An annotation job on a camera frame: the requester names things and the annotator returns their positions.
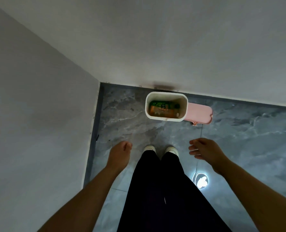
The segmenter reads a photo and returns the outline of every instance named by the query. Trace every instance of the person's left hand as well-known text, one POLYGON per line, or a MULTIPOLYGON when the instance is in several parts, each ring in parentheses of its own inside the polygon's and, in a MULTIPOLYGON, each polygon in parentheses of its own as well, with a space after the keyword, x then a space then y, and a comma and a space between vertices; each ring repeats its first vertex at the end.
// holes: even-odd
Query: person's left hand
POLYGON ((132 143, 122 141, 112 147, 106 167, 119 174, 128 165, 132 143))

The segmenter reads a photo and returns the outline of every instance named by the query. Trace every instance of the person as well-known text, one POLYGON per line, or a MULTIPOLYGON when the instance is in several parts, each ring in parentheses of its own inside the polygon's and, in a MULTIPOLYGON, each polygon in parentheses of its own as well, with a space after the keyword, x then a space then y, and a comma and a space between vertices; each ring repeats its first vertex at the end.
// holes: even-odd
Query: person
MULTIPOLYGON (((225 178, 259 231, 286 231, 284 196, 230 161, 213 140, 189 143, 190 155, 207 161, 225 178)), ((131 148, 127 141, 114 146, 106 167, 39 231, 92 231, 112 183, 129 162, 131 148)), ((147 146, 133 173, 117 231, 230 229, 184 174, 178 151, 169 147, 160 160, 155 148, 147 146)))

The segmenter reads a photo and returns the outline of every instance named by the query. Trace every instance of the forearm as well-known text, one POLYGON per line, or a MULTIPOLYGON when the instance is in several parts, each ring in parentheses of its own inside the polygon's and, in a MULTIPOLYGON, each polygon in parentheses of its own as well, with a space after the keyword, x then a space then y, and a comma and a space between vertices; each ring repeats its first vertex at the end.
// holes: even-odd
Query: forearm
POLYGON ((58 210, 39 230, 92 231, 118 172, 105 167, 76 196, 58 210))
POLYGON ((286 231, 286 198, 228 161, 220 170, 259 231, 286 231))

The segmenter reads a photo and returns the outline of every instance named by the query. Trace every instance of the hand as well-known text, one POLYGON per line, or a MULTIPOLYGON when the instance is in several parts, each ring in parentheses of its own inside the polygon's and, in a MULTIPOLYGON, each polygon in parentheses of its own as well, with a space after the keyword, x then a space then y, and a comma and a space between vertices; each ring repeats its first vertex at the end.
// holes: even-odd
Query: hand
POLYGON ((189 154, 194 155, 196 159, 208 162, 218 174, 230 160, 225 156, 216 142, 206 138, 198 138, 189 141, 189 154))
POLYGON ((127 141, 122 141, 112 147, 106 168, 120 174, 129 163, 131 149, 132 143, 127 141))

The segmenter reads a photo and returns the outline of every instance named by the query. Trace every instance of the person's right arm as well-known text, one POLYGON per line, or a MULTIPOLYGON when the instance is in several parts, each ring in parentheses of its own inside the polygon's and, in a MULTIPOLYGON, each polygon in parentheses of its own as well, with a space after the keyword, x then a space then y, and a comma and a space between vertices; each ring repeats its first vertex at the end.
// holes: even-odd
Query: person's right arm
POLYGON ((213 140, 189 142, 189 154, 206 160, 222 175, 260 232, 286 231, 286 198, 230 161, 213 140))

